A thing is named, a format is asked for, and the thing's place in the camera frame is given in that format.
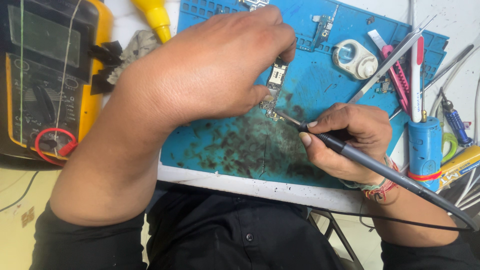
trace hand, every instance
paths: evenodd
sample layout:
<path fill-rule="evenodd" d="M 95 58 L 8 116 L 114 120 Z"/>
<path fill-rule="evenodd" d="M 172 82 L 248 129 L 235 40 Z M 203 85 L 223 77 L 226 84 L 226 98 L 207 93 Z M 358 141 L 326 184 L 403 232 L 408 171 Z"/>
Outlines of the hand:
<path fill-rule="evenodd" d="M 292 61 L 295 46 L 293 28 L 276 6 L 215 15 L 134 62 L 116 91 L 173 127 L 242 115 L 273 99 L 266 86 L 253 83 L 278 55 Z"/>
<path fill-rule="evenodd" d="M 386 111 L 378 107 L 335 103 L 317 121 L 308 124 L 313 134 L 346 128 L 353 139 L 346 141 L 370 157 L 385 163 L 384 156 L 392 139 L 392 127 Z M 309 160 L 329 175 L 363 184 L 380 184 L 383 177 L 337 154 L 316 136 L 300 133 Z"/>

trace yellow bottle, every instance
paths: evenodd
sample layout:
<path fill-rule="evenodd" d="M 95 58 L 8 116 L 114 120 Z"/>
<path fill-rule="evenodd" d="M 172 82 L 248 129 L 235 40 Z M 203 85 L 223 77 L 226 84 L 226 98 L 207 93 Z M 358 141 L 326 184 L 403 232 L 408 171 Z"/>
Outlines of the yellow bottle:
<path fill-rule="evenodd" d="M 162 43 L 171 38 L 170 19 L 167 10 L 163 7 L 165 0 L 131 0 L 141 10 L 150 27 L 156 31 Z"/>

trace pink utility knife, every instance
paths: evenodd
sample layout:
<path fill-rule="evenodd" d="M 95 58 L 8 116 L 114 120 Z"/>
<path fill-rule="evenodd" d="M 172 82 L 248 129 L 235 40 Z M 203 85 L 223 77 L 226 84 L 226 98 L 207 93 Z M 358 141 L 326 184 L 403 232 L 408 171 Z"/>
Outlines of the pink utility knife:
<path fill-rule="evenodd" d="M 388 55 L 393 51 L 392 45 L 387 45 L 382 37 L 378 34 L 377 30 L 372 30 L 368 32 L 368 35 L 372 38 L 375 45 L 380 49 L 382 52 L 382 58 L 388 57 Z M 396 92 L 398 93 L 398 102 L 403 108 L 403 111 L 411 116 L 410 111 L 410 104 L 408 102 L 407 97 L 410 94 L 410 87 L 408 86 L 407 78 L 405 77 L 405 73 L 400 66 L 400 62 L 397 61 L 389 70 L 388 74 L 390 75 L 390 79 L 392 80 Z"/>

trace blue silicone repair mat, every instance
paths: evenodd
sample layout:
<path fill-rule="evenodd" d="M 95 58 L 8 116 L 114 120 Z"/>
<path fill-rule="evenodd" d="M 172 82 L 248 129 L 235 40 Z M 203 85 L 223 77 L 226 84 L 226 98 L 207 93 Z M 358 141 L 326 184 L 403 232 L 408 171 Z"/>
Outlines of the blue silicone repair mat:
<path fill-rule="evenodd" d="M 354 39 L 380 59 L 378 49 L 367 32 L 376 29 L 387 43 L 397 44 L 410 29 L 407 24 L 337 1 L 270 0 L 270 4 L 280 8 L 284 22 L 295 29 L 298 38 L 295 60 L 288 67 L 276 104 L 278 109 L 298 120 L 314 120 L 333 103 L 347 102 L 365 82 L 354 79 L 333 64 L 335 44 Z M 214 14 L 248 11 L 255 6 L 247 0 L 182 0 L 178 29 L 181 31 Z M 312 17 L 333 16 L 336 9 L 328 40 L 313 51 L 307 51 L 318 26 Z M 423 36 L 428 82 L 446 54 L 443 49 L 448 37 L 428 31 Z M 263 72 L 256 83 L 265 85 L 271 70 L 269 68 Z M 374 85 L 358 103 L 378 106 L 392 114 L 398 106 L 396 93 L 375 92 L 379 87 L 379 84 Z M 407 121 L 405 113 L 391 121 L 393 139 L 388 148 L 389 154 Z M 294 125 L 266 118 L 265 110 L 258 106 L 244 116 L 199 120 L 188 127 L 179 127 L 163 145 L 160 160 L 166 166 L 197 171 L 218 171 L 220 174 L 252 179 L 344 188 L 337 179 L 307 160 Z"/>

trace black shirt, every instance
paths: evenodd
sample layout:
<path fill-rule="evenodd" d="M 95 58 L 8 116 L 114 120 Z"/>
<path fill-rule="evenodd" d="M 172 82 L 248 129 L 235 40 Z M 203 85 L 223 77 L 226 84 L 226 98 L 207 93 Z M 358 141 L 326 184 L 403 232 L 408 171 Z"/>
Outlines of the black shirt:
<path fill-rule="evenodd" d="M 147 215 L 148 269 L 343 269 L 328 240 L 306 220 L 306 208 L 198 189 L 174 189 Z M 36 222 L 31 269 L 144 270 L 144 213 L 115 225 L 60 220 L 49 204 Z M 441 247 L 382 242 L 384 269 L 480 269 L 459 238 Z"/>

